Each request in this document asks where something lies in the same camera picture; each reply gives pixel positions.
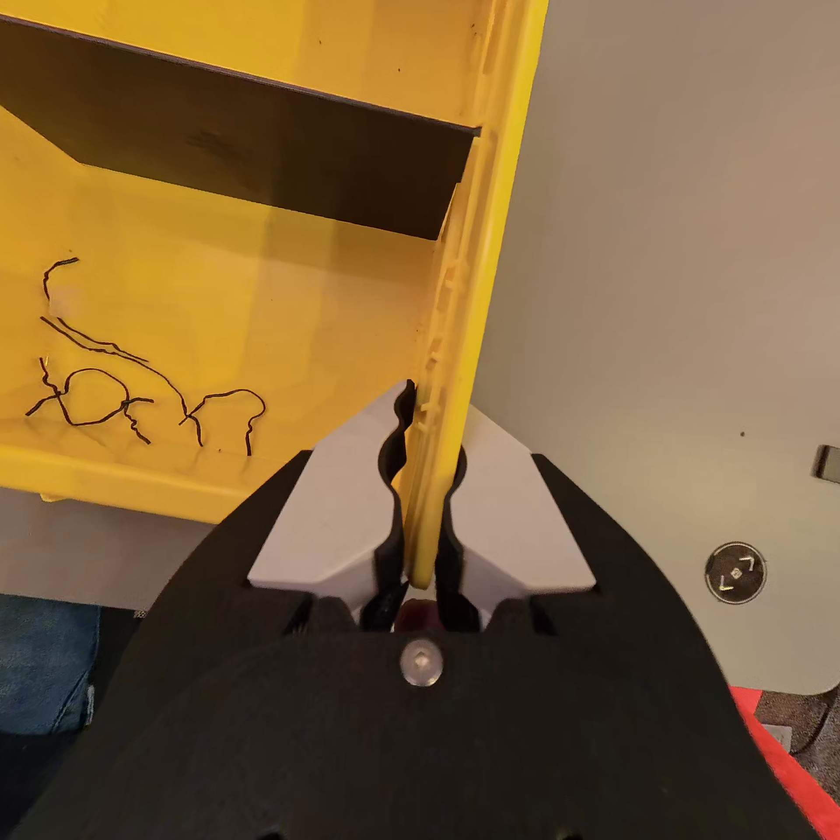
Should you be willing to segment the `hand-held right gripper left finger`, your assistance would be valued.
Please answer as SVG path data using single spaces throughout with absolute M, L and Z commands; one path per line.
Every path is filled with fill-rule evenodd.
M 314 446 L 248 573 L 253 586 L 335 597 L 363 630 L 392 630 L 407 590 L 393 480 L 416 391 L 397 383 Z

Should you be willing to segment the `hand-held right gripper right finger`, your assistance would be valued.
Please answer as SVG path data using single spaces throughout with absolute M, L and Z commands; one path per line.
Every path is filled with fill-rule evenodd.
M 449 632 L 478 632 L 509 599 L 589 592 L 595 577 L 532 452 L 468 409 L 434 567 Z

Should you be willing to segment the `yellow plastic bin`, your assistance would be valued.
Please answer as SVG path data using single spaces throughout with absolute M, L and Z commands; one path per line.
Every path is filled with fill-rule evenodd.
M 388 391 L 416 385 L 398 475 L 404 566 L 430 582 L 508 218 L 548 2 L 2 2 L 2 15 L 340 98 L 480 127 L 434 240 L 80 164 L 2 108 L 2 487 L 220 522 L 298 451 Z M 165 385 L 79 351 L 57 314 L 150 360 Z M 120 416 L 68 427 L 25 412 L 83 366 L 124 379 L 146 447 Z M 119 387 L 75 380 L 74 418 Z

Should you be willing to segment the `round desk control button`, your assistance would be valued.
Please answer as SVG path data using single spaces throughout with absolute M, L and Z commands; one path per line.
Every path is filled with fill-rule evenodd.
M 751 544 L 731 541 L 710 553 L 703 576 L 709 593 L 719 603 L 741 606 L 762 593 L 768 579 L 768 564 Z

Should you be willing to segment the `loose black threads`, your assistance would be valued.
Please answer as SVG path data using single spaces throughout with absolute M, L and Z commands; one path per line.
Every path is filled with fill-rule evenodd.
M 113 341 L 104 339 L 96 339 L 90 334 L 81 331 L 77 327 L 71 325 L 65 318 L 57 314 L 46 314 L 39 316 L 39 320 L 45 324 L 51 331 L 57 333 L 61 338 L 69 341 L 79 351 L 86 354 L 95 354 L 106 356 L 126 364 L 136 367 L 146 374 L 159 380 L 165 385 L 165 388 L 175 395 L 178 406 L 180 407 L 180 419 L 178 425 L 190 424 L 194 431 L 196 446 L 199 448 L 205 447 L 205 430 L 201 415 L 204 409 L 210 403 L 219 403 L 222 401 L 229 401 L 238 397 L 247 397 L 254 399 L 258 405 L 258 410 L 250 414 L 245 420 L 245 429 L 242 435 L 243 446 L 245 449 L 245 457 L 252 459 L 255 455 L 254 435 L 256 433 L 256 425 L 267 414 L 268 404 L 261 394 L 258 394 L 251 388 L 235 387 L 225 392 L 211 392 L 204 394 L 198 402 L 191 405 L 187 399 L 184 391 L 179 388 L 173 380 L 167 376 L 163 371 L 153 367 L 150 360 L 132 353 Z M 83 429 L 89 427 L 105 426 L 111 422 L 115 417 L 122 417 L 128 424 L 130 432 L 146 447 L 150 447 L 153 441 L 145 434 L 141 427 L 140 421 L 133 413 L 134 406 L 152 406 L 155 404 L 155 398 L 145 395 L 135 395 L 128 383 L 110 372 L 109 370 L 100 366 L 83 366 L 69 371 L 62 382 L 58 384 L 53 381 L 49 370 L 49 363 L 45 356 L 38 357 L 38 367 L 41 373 L 40 383 L 49 392 L 37 400 L 24 414 L 26 418 L 33 417 L 47 404 L 54 403 L 58 405 L 59 412 L 64 420 L 64 423 L 71 428 Z M 75 380 L 85 374 L 99 375 L 105 378 L 108 382 L 117 385 L 121 391 L 121 399 L 115 408 L 111 411 L 97 416 L 90 420 L 78 420 L 72 415 L 67 399 L 72 394 L 72 389 Z

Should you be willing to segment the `person's legs blue jeans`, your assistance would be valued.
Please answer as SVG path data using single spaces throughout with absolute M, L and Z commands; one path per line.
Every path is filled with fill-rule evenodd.
M 1 596 L 1 731 L 78 732 L 91 719 L 101 608 Z

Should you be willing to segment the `black bin divider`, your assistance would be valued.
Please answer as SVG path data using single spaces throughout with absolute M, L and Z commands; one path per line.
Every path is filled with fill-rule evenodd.
M 2 108 L 71 159 L 434 240 L 480 127 L 2 15 Z

